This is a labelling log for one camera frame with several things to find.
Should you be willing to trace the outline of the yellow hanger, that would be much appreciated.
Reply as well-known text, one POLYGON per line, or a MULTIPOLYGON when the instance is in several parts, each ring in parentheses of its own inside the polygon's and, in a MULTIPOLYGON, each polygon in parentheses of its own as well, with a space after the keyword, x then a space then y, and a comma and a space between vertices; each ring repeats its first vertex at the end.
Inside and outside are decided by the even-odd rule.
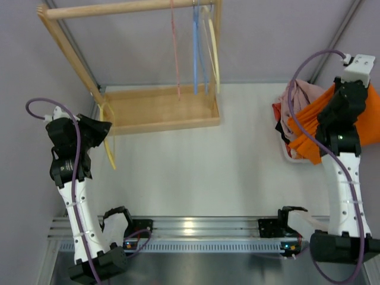
MULTIPOLYGON (((99 105, 99 119, 102 122, 110 122, 111 125, 115 123, 115 113, 109 104, 109 102, 104 102, 102 105, 99 105)), ((103 141, 103 145, 109 160, 109 163, 113 170, 116 170, 116 141, 115 141, 115 132, 111 128, 106 138, 103 141)))

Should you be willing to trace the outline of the pink trousers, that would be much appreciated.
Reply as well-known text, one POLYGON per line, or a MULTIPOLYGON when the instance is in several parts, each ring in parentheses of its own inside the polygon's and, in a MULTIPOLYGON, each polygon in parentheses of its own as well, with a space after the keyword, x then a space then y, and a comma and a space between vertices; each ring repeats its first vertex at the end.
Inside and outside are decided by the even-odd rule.
MULTIPOLYGON (((290 88, 290 83, 286 87, 283 94, 278 98, 278 101, 281 105, 280 112, 280 124, 283 130, 283 139, 289 144, 293 141, 296 136, 293 131, 288 127, 287 121, 291 118, 290 109, 288 105, 288 92, 290 88)), ((313 103, 317 98, 319 98, 325 90, 317 85, 310 84, 303 80, 296 79, 293 84, 291 92, 291 104, 293 106, 294 114, 297 114, 303 110, 306 106, 313 103)))

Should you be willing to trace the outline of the pink wire hanger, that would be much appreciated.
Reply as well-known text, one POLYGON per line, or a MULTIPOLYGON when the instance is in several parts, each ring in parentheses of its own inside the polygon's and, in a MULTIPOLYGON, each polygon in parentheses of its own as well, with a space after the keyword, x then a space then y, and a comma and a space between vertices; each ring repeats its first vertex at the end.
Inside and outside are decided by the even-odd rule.
POLYGON ((178 65, 178 49, 177 49, 177 41, 176 41, 175 18, 174 18, 174 0, 170 0, 169 2, 170 2, 173 50, 174 50, 174 57, 175 57, 176 88, 177 88, 178 100, 180 100, 181 99, 181 80, 180 80, 179 65, 178 65))

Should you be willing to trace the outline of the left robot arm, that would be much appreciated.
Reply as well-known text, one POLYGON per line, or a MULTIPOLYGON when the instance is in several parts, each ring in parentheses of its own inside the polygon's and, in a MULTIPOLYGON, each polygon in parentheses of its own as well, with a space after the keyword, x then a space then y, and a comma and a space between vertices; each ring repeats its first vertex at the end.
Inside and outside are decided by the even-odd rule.
POLYGON ((88 152, 105 140, 111 126, 110 122, 83 115, 70 118, 65 113, 46 125, 53 142, 50 176, 64 201, 74 241, 69 277, 80 284, 100 284, 124 273, 128 265, 123 243, 132 224, 130 213, 120 206, 99 219, 91 207, 88 184, 92 179, 88 152))

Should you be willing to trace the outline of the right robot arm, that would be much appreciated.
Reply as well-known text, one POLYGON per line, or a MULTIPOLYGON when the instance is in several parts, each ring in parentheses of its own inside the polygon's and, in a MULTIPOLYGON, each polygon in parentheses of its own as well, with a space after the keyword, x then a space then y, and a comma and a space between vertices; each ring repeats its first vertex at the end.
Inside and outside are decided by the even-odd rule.
POLYGON ((314 261, 356 264, 379 255, 379 239, 367 224, 359 181, 362 146, 379 141, 379 135, 368 134, 369 118, 378 108, 379 98, 370 84, 336 77, 324 94, 288 121, 297 136, 290 148, 322 164, 328 182, 327 225, 305 208, 282 209, 284 224, 308 241, 314 261))

